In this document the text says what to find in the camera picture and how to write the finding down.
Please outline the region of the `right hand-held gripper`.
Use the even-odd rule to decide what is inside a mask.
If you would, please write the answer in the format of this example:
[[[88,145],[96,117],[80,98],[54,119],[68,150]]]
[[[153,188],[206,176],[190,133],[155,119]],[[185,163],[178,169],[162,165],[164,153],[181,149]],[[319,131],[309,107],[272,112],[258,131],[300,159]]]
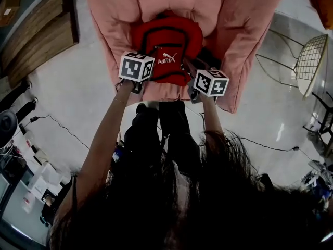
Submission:
[[[188,83],[188,94],[193,104],[201,102],[200,94],[213,97],[224,96],[229,78],[220,70],[197,70],[196,75]]]

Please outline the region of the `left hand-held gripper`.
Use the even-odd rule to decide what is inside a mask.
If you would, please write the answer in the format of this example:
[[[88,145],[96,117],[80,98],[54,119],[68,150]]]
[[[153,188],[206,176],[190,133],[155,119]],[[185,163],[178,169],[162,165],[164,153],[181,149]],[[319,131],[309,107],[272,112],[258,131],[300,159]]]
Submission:
[[[124,52],[119,66],[119,78],[134,81],[133,93],[139,94],[143,82],[150,79],[155,59],[139,53]]]

